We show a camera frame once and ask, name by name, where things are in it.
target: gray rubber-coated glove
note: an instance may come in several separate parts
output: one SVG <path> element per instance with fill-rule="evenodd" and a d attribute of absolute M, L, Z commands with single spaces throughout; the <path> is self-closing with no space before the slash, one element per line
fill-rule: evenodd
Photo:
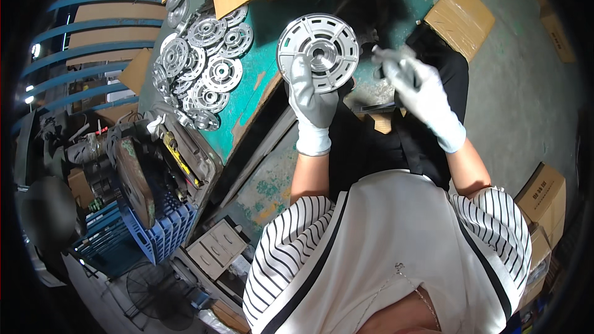
<path fill-rule="evenodd" d="M 336 113 L 338 92 L 315 92 L 311 67 L 304 54 L 293 59 L 289 80 L 289 105 L 299 121 L 297 151 L 307 156 L 326 155 L 330 152 L 328 128 Z"/>
<path fill-rule="evenodd" d="M 451 110 L 436 68 L 392 49 L 372 49 L 385 77 L 412 115 L 424 122 L 447 153 L 458 151 L 466 140 L 466 129 Z"/>

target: black pants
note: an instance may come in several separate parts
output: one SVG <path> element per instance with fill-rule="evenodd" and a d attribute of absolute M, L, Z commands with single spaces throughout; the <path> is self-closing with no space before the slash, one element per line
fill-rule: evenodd
<path fill-rule="evenodd" d="M 468 63 L 464 56 L 443 46 L 425 53 L 421 60 L 439 70 L 450 107 L 464 123 L 468 96 Z M 409 169 L 414 174 L 424 174 L 438 187 L 449 190 L 451 175 L 446 155 L 433 132 L 412 114 L 402 117 L 396 109 L 392 115 L 392 130 L 385 135 L 374 129 L 370 117 L 360 121 L 341 98 L 330 126 L 330 139 L 330 198 L 333 201 L 360 178 L 388 169 Z"/>

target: pile of metal parts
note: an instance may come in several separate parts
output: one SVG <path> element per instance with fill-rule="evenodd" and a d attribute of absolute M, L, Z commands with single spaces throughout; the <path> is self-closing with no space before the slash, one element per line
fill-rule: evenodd
<path fill-rule="evenodd" d="M 254 41 L 252 28 L 242 22 L 248 7 L 242 6 L 218 20 L 212 2 L 189 12 L 188 0 L 167 0 L 167 24 L 174 29 L 163 40 L 153 64 L 153 85 L 174 108 L 185 127 L 214 131 L 215 115 L 239 85 L 241 61 Z"/>
<path fill-rule="evenodd" d="M 313 13 L 291 22 L 278 39 L 276 64 L 286 82 L 298 53 L 305 53 L 310 62 L 316 93 L 328 93 L 353 76 L 360 48 L 355 32 L 342 19 Z"/>

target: black and white striped sleeve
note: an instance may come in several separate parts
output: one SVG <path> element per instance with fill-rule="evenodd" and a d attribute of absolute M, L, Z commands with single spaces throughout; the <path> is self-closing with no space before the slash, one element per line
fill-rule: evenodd
<path fill-rule="evenodd" d="M 491 187 L 480 190 L 472 199 L 450 195 L 450 203 L 468 231 L 496 252 L 521 295 L 532 245 L 526 221 L 511 196 Z"/>
<path fill-rule="evenodd" d="M 333 208 L 326 197 L 301 197 L 264 227 L 243 292 L 243 312 L 250 326 L 316 249 L 330 224 Z"/>

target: blue plastic pallet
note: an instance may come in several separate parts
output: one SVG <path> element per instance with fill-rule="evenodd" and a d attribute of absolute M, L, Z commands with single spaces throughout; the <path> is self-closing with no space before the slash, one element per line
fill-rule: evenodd
<path fill-rule="evenodd" d="M 170 197 L 171 194 L 167 193 L 164 199 L 160 199 L 169 206 L 164 209 L 163 216 L 155 220 L 151 229 L 144 229 L 136 212 L 128 206 L 121 208 L 124 223 L 152 264 L 161 263 L 182 244 L 198 214 L 198 210 L 188 203 L 173 208 Z"/>

